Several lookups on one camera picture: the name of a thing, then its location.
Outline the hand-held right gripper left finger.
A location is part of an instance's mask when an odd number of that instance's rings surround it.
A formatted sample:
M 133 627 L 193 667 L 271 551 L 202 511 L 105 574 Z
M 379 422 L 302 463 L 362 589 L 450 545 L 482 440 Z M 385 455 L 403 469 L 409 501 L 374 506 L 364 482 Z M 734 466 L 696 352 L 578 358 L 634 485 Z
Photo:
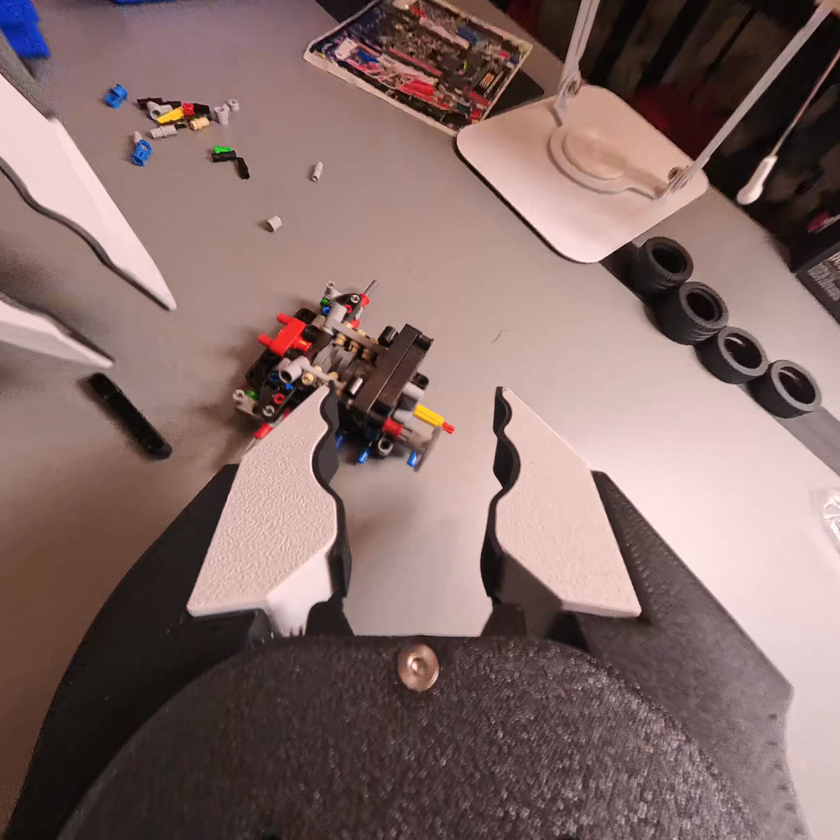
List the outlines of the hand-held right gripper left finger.
M 304 634 L 312 608 L 346 597 L 352 553 L 339 467 L 339 405 L 322 386 L 240 460 L 187 602 L 193 618 L 264 613 Z

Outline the lego car chassis assembly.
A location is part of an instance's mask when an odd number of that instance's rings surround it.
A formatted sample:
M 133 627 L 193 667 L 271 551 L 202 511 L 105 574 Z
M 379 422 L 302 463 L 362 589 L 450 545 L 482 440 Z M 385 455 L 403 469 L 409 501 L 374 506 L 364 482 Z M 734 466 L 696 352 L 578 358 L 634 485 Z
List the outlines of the lego car chassis assembly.
M 254 440 L 321 389 L 337 400 L 335 446 L 354 447 L 359 465 L 400 456 L 417 472 L 440 435 L 455 432 L 423 404 L 429 381 L 421 366 L 434 341 L 409 324 L 377 336 L 362 330 L 374 288 L 341 291 L 330 282 L 316 305 L 277 314 L 276 333 L 258 336 L 261 353 L 232 393 L 235 408 L 257 423 Z

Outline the pile of small lego pieces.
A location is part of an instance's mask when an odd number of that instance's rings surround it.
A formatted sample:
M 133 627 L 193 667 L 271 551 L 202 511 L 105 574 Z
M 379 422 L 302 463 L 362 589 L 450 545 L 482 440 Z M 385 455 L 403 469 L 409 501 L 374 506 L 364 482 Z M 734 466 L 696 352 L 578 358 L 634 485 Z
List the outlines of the pile of small lego pieces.
M 125 86 L 117 84 L 105 90 L 101 102 L 111 108 L 120 109 L 129 100 Z M 182 131 L 202 132 L 212 125 L 227 127 L 232 114 L 240 112 L 237 99 L 230 98 L 216 106 L 197 101 L 167 100 L 163 98 L 138 98 L 138 109 L 153 123 L 145 132 L 133 132 L 129 137 L 129 162 L 145 167 L 151 160 L 151 141 L 175 137 Z M 213 163 L 231 163 L 241 180 L 250 178 L 249 167 L 244 158 L 230 145 L 216 143 L 209 154 Z

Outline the clear plastic bag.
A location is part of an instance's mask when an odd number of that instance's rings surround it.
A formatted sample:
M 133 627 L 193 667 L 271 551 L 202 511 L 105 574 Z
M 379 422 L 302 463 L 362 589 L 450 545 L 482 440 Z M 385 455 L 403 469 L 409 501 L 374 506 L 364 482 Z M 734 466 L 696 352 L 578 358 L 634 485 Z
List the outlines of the clear plastic bag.
M 839 551 L 839 488 L 817 490 L 812 494 L 812 506 L 818 513 L 826 533 Z

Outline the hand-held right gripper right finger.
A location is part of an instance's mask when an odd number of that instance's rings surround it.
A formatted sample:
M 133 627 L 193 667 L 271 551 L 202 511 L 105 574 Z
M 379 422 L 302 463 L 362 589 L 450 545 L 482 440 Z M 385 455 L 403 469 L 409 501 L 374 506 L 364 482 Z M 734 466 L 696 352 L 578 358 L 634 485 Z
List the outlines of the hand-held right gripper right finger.
M 492 604 L 485 633 L 580 636 L 579 618 L 643 614 L 595 478 L 585 460 L 520 397 L 495 392 L 497 446 L 480 552 Z

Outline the blue plastic bin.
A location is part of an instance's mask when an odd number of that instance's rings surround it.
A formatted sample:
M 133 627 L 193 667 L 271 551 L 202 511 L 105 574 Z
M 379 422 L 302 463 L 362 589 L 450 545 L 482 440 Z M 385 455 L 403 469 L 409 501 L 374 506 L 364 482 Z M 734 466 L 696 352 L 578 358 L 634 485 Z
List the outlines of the blue plastic bin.
M 47 60 L 49 47 L 40 31 L 40 17 L 31 1 L 1 1 L 1 30 L 23 60 Z

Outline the black lego set box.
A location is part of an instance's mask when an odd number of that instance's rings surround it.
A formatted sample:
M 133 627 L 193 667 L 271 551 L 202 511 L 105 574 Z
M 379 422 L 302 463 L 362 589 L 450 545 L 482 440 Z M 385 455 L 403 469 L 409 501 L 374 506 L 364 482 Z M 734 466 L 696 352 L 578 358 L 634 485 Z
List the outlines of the black lego set box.
M 814 299 L 839 320 L 839 244 L 803 258 L 794 275 Z

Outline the black lego beam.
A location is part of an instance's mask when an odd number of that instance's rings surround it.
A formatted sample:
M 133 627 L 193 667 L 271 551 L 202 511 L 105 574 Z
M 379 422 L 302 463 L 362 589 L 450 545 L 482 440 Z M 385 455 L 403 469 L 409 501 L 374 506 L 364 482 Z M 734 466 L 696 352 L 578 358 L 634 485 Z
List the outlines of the black lego beam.
M 172 456 L 172 446 L 115 382 L 103 373 L 96 373 L 88 378 L 87 386 L 145 454 L 154 459 L 168 459 Z

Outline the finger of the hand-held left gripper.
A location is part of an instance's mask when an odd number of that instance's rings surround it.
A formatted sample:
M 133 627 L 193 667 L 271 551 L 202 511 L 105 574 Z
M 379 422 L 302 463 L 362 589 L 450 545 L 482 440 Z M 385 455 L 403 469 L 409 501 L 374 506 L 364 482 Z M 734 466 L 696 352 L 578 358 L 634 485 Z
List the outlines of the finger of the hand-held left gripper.
M 115 274 L 176 310 L 158 266 L 63 124 L 1 79 L 1 166 L 36 212 L 83 239 Z
M 1 343 L 98 370 L 112 368 L 112 357 L 78 337 L 42 311 L 10 298 L 1 299 Z

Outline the holographic sticker sheet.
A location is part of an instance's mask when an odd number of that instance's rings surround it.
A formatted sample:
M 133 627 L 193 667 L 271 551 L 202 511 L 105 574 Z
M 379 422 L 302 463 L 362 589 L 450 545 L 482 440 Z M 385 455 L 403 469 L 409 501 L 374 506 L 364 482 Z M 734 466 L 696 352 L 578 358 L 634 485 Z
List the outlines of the holographic sticker sheet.
M 449 2 L 368 2 L 304 59 L 450 134 L 489 116 L 532 43 Z

